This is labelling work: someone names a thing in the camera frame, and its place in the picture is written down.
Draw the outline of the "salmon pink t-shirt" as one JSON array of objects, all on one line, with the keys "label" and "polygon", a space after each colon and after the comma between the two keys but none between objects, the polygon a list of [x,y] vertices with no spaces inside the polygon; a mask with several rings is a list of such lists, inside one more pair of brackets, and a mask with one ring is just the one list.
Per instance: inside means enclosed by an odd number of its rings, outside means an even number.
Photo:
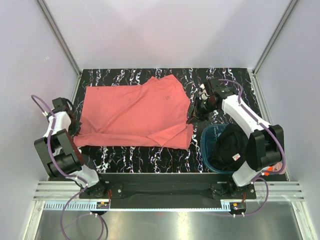
[{"label": "salmon pink t-shirt", "polygon": [[186,150],[193,135],[187,124],[190,100],[169,75],[142,85],[86,88],[77,147],[166,147]]}]

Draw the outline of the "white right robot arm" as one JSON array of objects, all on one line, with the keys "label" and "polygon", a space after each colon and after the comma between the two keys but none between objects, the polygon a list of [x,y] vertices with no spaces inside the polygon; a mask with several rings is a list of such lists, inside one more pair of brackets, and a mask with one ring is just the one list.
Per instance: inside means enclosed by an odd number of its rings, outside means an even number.
[{"label": "white right robot arm", "polygon": [[241,85],[236,93],[222,82],[223,79],[214,77],[201,84],[187,124],[206,121],[210,113],[221,110],[246,134],[248,143],[240,156],[244,162],[232,174],[233,182],[227,185],[228,195],[236,199],[244,194],[245,186],[259,176],[285,172],[284,130],[280,125],[271,125],[259,117],[243,102]]}]

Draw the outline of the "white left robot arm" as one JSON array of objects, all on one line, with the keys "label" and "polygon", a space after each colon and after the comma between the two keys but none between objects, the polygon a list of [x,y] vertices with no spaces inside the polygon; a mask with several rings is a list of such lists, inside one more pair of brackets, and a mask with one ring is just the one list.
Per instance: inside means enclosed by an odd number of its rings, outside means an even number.
[{"label": "white left robot arm", "polygon": [[76,122],[72,102],[58,97],[52,100],[53,108],[50,108],[38,96],[32,95],[31,99],[36,104],[41,101],[46,107],[41,111],[48,121],[48,128],[43,137],[34,141],[34,147],[48,176],[73,180],[95,197],[103,198],[108,193],[107,184],[100,181],[96,170],[85,165],[84,157],[73,141],[80,131],[80,124]]}]

